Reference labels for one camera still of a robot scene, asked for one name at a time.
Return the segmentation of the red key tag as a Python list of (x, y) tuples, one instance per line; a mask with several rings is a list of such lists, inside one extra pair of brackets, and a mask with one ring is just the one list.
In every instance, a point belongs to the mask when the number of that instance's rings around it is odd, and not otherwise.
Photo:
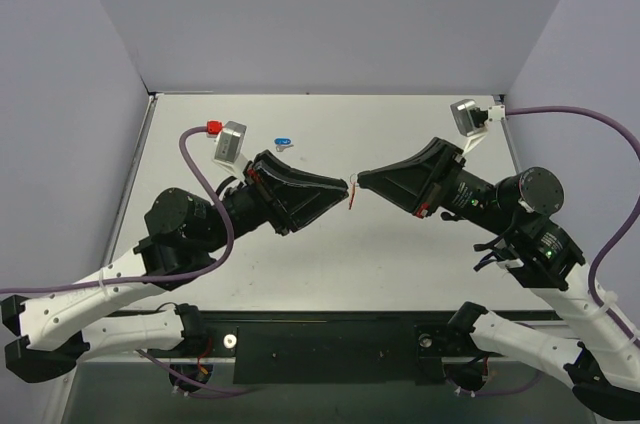
[(349, 211), (351, 211), (353, 209), (353, 205), (354, 205), (354, 200), (355, 200), (357, 189), (358, 189), (358, 184), (355, 183), (355, 182), (351, 183), (349, 200), (348, 200), (348, 210)]

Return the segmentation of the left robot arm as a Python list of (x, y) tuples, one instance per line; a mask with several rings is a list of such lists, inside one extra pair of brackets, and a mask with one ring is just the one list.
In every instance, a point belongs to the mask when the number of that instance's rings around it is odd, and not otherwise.
[(145, 215), (147, 237), (77, 288), (42, 291), (36, 298), (14, 291), (2, 301), (2, 324), (16, 337), (4, 349), (6, 368), (27, 383), (40, 383), (108, 354), (202, 352), (208, 334), (193, 305), (116, 313), (218, 267), (212, 255), (229, 236), (240, 238), (263, 224), (282, 236), (297, 232), (347, 196), (344, 180), (294, 169), (269, 151), (250, 161), (242, 178), (230, 181), (220, 208), (179, 188), (164, 190)]

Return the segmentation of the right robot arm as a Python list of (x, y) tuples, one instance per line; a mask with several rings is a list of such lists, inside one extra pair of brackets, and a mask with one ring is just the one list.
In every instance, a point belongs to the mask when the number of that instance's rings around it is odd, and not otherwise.
[(623, 331), (630, 322), (613, 299), (596, 300), (582, 250), (552, 221), (564, 203), (559, 180), (533, 167), (491, 184), (466, 171), (465, 163), (462, 149), (434, 138), (408, 159), (359, 173), (357, 183), (420, 219), (439, 212), (445, 221), (492, 233), (492, 240), (474, 247), (490, 253), (475, 268), (506, 270), (551, 306), (574, 336), (552, 336), (466, 302), (448, 323), (449, 346), (517, 360), (569, 387), (595, 414), (638, 420), (638, 333)]

